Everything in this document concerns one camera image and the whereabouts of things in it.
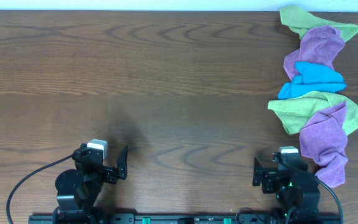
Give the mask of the green cloth lower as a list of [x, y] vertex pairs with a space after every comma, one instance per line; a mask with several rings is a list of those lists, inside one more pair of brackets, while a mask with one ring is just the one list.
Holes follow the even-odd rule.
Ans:
[[343, 102], [347, 104], [347, 110], [342, 128], [349, 135], [358, 129], [358, 105], [343, 95], [311, 91], [297, 98], [271, 100], [267, 108], [278, 116], [287, 134], [296, 134], [315, 113]]

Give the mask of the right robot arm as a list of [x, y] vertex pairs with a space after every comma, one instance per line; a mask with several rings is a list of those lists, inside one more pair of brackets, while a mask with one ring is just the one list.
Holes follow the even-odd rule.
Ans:
[[265, 194], [275, 194], [280, 204], [264, 223], [317, 223], [320, 192], [307, 163], [297, 152], [276, 152], [273, 161], [276, 168], [262, 167], [254, 159], [252, 185], [261, 186]]

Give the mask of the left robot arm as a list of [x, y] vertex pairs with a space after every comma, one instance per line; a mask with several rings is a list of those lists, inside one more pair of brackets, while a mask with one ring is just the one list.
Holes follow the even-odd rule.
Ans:
[[103, 164], [107, 149], [105, 141], [89, 142], [73, 152], [76, 168], [62, 172], [55, 181], [58, 210], [53, 213], [53, 223], [109, 223], [109, 216], [94, 204], [105, 183], [126, 179], [129, 147], [121, 151], [115, 167]]

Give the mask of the green cloth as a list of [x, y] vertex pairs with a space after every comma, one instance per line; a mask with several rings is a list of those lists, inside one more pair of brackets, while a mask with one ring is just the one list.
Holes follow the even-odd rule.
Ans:
[[297, 33], [300, 39], [312, 28], [332, 26], [340, 30], [340, 37], [347, 42], [358, 34], [358, 25], [329, 21], [316, 17], [297, 5], [289, 5], [279, 9], [281, 23], [292, 32]]
[[271, 100], [267, 108], [278, 116], [287, 134], [296, 134], [315, 113], [343, 102], [347, 104], [347, 110], [342, 128], [349, 135], [358, 129], [358, 105], [343, 95], [311, 91], [297, 98]]

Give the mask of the purple cloth in pile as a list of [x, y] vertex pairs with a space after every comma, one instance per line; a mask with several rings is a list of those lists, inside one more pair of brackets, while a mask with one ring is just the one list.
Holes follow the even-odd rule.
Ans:
[[301, 39], [300, 48], [285, 56], [284, 71], [293, 80], [299, 75], [296, 62], [317, 63], [333, 70], [333, 61], [344, 46], [339, 29], [329, 25], [312, 28]]

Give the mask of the purple microfiber cloth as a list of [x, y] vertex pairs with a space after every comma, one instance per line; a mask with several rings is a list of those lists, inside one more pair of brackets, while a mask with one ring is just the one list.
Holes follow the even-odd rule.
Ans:
[[346, 178], [347, 135], [342, 128], [346, 112], [345, 101], [320, 110], [300, 130], [301, 155], [319, 165], [315, 175], [330, 188], [342, 185]]

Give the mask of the blue cloth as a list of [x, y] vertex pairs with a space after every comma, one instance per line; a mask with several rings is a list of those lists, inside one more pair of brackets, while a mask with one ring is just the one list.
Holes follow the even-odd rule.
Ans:
[[347, 86], [340, 73], [325, 65], [296, 62], [295, 68], [299, 74], [282, 86], [277, 96], [279, 100], [297, 98], [311, 91], [335, 93]]

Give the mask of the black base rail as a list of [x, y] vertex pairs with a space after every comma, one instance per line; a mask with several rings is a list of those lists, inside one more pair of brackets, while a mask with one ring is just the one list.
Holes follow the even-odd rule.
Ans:
[[[100, 223], [100, 224], [257, 224], [257, 223], [285, 223], [285, 218], [278, 215], [242, 213], [238, 216], [229, 215], [134, 215], [131, 213], [117, 213], [104, 218], [89, 218], [83, 221], [64, 220], [56, 215], [31, 215], [28, 224], [52, 223]], [[288, 223], [341, 223], [333, 216], [321, 217], [317, 221], [290, 220]]]

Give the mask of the green cloth top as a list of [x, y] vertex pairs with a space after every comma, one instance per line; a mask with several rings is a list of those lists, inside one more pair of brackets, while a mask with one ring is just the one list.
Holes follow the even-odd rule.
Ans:
[[297, 5], [289, 5], [279, 9], [281, 23], [292, 32], [297, 33], [300, 39], [312, 28], [332, 26], [340, 30], [340, 37], [347, 42], [358, 34], [358, 25], [329, 21], [316, 17]]

